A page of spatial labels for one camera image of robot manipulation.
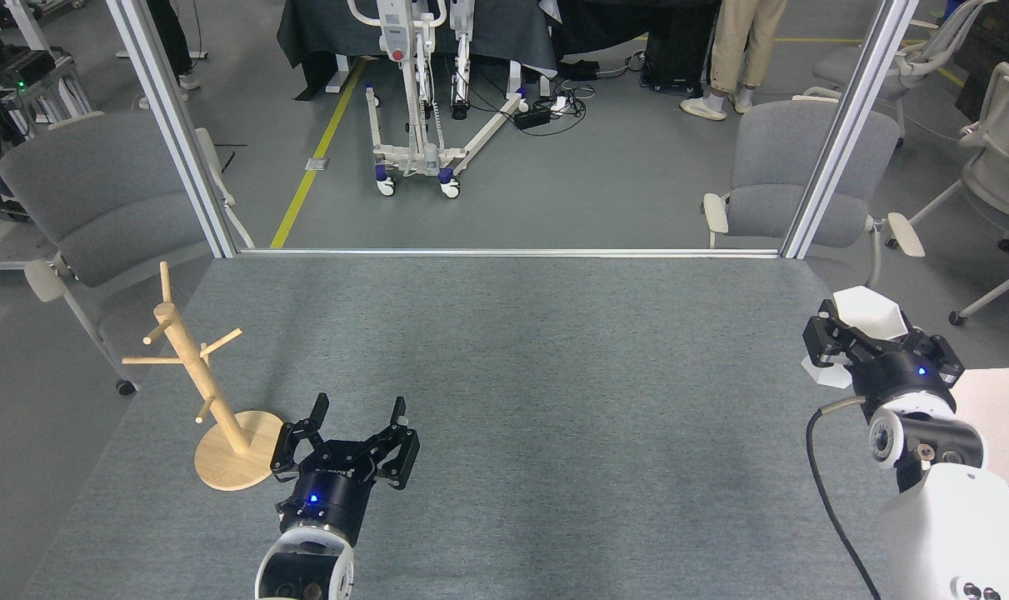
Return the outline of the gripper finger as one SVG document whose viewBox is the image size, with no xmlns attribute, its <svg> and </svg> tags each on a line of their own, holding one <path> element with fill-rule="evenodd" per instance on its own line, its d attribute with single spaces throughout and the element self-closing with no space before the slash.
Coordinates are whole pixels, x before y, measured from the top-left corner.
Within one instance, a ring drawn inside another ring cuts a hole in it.
<svg viewBox="0 0 1009 600">
<path fill-rule="evenodd" d="M 802 331 L 810 361 L 817 368 L 829 368 L 870 361 L 875 357 L 875 342 L 858 327 L 847 324 L 835 299 L 823 299 L 817 314 L 810 317 Z"/>
<path fill-rule="evenodd" d="M 271 471 L 277 481 L 292 481 L 296 477 L 297 467 L 294 453 L 301 441 L 309 440 L 313 453 L 318 453 L 326 447 L 320 429 L 328 408 L 328 395 L 320 394 L 315 400 L 310 417 L 297 422 L 285 422 L 281 426 L 279 436 L 271 458 Z"/>
<path fill-rule="evenodd" d="M 942 335 L 912 329 L 897 339 L 892 353 L 894 384 L 954 385 L 964 372 L 962 360 Z"/>
<path fill-rule="evenodd" d="M 358 447 L 358 481 L 386 481 L 394 489 L 403 490 L 419 453 L 417 430 L 408 425 L 404 397 L 395 398 L 390 424 L 372 434 Z"/>
</svg>

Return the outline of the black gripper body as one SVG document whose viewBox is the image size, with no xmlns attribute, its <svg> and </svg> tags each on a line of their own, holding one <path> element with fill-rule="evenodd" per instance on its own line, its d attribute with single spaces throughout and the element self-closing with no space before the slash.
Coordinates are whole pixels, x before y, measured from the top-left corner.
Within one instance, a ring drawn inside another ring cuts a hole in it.
<svg viewBox="0 0 1009 600">
<path fill-rule="evenodd" d="M 277 505 L 281 532 L 310 522 L 336 529 L 356 546 L 375 473 L 376 467 L 368 458 L 351 464 L 317 457 L 303 459 L 291 497 Z"/>
<path fill-rule="evenodd" d="M 867 409 L 877 409 L 909 392 L 931 393 L 948 408 L 957 407 L 950 385 L 942 379 L 935 363 L 908 351 L 892 351 L 866 360 L 854 358 L 853 388 L 866 399 Z"/>
</svg>

